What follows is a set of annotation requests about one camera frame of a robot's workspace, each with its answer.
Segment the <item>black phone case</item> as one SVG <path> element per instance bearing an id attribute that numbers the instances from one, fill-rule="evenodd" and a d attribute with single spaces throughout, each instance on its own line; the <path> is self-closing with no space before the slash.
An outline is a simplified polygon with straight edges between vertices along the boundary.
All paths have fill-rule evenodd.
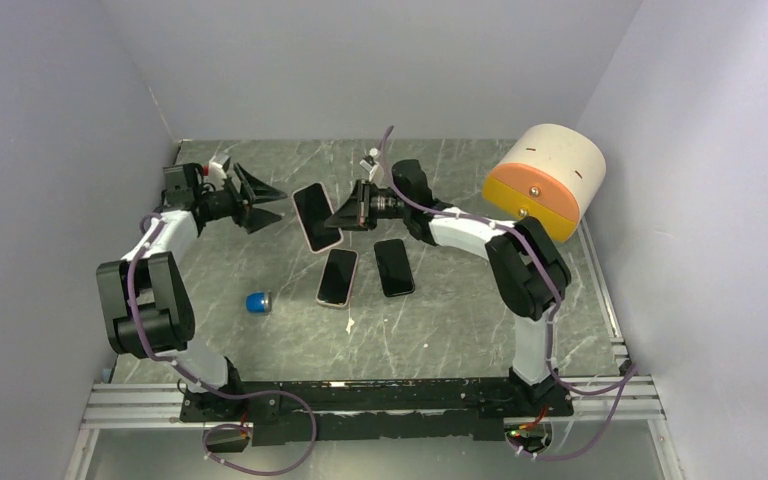
<path id="1" fill-rule="evenodd" d="M 393 298 L 412 294 L 415 283 L 404 241 L 379 241 L 374 244 L 373 251 L 383 295 Z"/>

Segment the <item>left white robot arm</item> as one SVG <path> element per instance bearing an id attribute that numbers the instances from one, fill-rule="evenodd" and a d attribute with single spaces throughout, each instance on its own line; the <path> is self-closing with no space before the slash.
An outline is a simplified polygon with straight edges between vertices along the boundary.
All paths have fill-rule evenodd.
<path id="1" fill-rule="evenodd" d="M 246 393 L 231 361 L 196 336 L 196 317 L 178 260 L 208 223 L 229 219 L 252 234 L 281 220 L 263 204 L 286 193 L 223 156 L 162 171 L 161 203 L 140 222 L 141 238 L 95 274 L 105 331 L 117 354 L 165 366 L 218 418 L 244 411 Z"/>

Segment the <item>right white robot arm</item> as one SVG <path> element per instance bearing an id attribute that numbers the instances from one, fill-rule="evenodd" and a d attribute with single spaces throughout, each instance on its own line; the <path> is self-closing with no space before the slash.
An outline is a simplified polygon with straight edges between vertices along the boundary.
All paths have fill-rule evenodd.
<path id="1" fill-rule="evenodd" d="M 436 198 L 416 159 L 387 167 L 366 155 L 367 172 L 348 199 L 324 224 L 346 231 L 370 231 L 381 219 L 396 219 L 410 235 L 431 246 L 451 247 L 488 261 L 497 291 L 515 317 L 512 372 L 521 380 L 509 392 L 513 408 L 532 415 L 549 398 L 551 325 L 571 281 L 570 270 L 539 220 L 516 222 L 471 214 Z"/>

